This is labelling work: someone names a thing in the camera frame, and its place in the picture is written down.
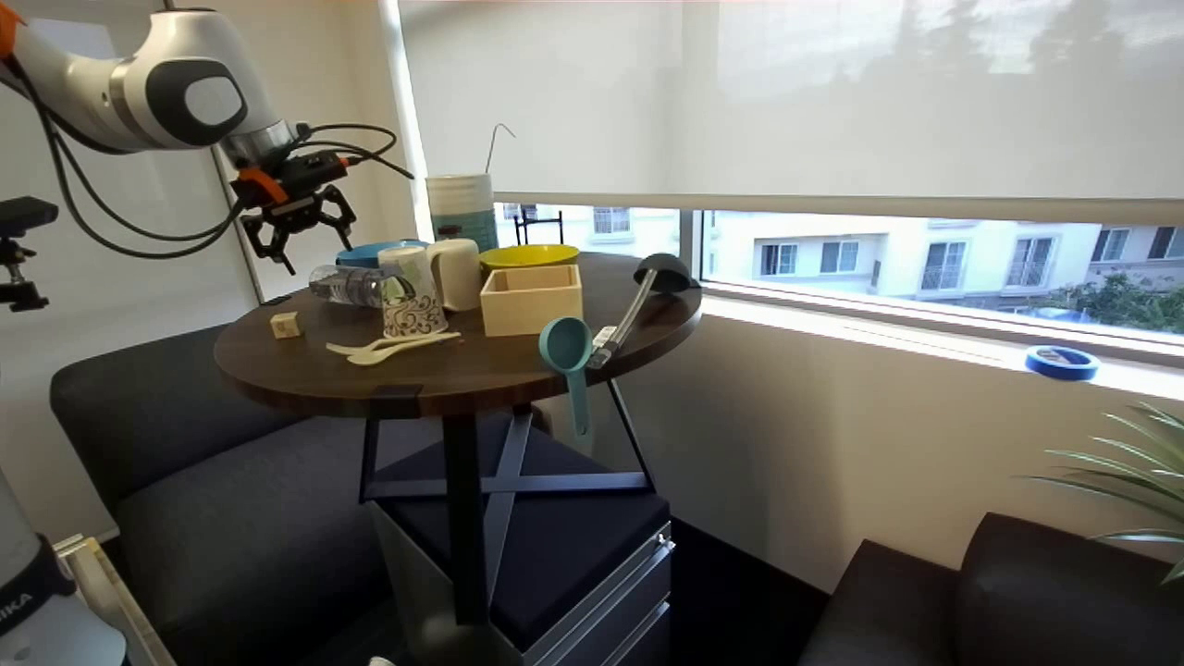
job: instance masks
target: couch cushion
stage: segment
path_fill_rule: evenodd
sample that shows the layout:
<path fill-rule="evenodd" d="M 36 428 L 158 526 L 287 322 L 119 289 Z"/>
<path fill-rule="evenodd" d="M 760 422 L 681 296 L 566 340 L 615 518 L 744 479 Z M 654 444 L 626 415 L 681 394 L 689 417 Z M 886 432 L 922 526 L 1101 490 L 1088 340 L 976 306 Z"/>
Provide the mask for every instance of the couch cushion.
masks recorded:
<path fill-rule="evenodd" d="M 386 422 L 383 459 L 437 437 Z M 362 422 L 306 417 L 119 502 L 125 583 L 178 661 L 291 661 L 389 600 L 359 447 Z"/>
<path fill-rule="evenodd" d="M 953 666 L 954 574 L 866 539 L 830 600 L 803 666 Z"/>
<path fill-rule="evenodd" d="M 63 365 L 53 412 L 106 510 L 121 497 L 296 422 L 242 395 L 216 365 L 224 327 Z"/>
<path fill-rule="evenodd" d="M 1184 590 L 1165 562 L 988 513 L 960 586 L 965 666 L 1182 666 Z"/>

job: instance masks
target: metal table leg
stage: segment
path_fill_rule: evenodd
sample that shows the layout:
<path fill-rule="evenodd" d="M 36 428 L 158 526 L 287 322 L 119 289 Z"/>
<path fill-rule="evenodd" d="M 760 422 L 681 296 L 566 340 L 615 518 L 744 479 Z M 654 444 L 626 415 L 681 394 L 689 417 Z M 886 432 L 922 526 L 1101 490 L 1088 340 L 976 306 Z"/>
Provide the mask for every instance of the metal table leg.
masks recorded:
<path fill-rule="evenodd" d="M 453 605 L 460 624 L 490 623 L 476 415 L 444 417 Z"/>

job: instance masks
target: mug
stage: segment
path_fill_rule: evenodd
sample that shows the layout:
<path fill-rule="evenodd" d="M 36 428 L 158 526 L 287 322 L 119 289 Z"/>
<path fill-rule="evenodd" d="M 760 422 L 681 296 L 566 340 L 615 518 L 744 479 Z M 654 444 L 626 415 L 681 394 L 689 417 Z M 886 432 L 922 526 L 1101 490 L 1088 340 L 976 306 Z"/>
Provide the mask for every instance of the mug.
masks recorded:
<path fill-rule="evenodd" d="M 476 241 L 444 237 L 431 248 L 431 264 L 435 264 L 435 277 L 437 277 L 444 310 L 476 310 L 483 306 Z"/>

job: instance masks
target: floor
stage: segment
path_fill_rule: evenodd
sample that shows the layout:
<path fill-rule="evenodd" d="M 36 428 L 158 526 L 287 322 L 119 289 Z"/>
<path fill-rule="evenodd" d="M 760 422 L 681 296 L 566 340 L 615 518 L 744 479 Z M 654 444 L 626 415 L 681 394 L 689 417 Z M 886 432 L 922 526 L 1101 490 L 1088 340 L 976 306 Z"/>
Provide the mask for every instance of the floor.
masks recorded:
<path fill-rule="evenodd" d="M 824 591 L 673 523 L 673 666 L 784 666 L 796 661 Z"/>

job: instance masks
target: white wall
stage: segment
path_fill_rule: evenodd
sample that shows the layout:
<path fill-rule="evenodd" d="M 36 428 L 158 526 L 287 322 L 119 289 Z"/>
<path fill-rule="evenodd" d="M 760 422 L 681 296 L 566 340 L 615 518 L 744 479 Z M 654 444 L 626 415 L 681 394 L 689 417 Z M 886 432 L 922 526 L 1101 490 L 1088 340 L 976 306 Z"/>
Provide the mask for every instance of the white wall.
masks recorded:
<path fill-rule="evenodd" d="M 858 539 L 960 568 L 985 510 L 1088 536 L 1138 526 L 1113 502 L 1031 483 L 1055 470 L 1047 447 L 1107 432 L 1125 394 L 707 320 L 626 377 L 626 395 L 673 513 L 817 590 L 838 586 Z M 596 452 L 626 462 L 612 405 L 596 401 Z"/>

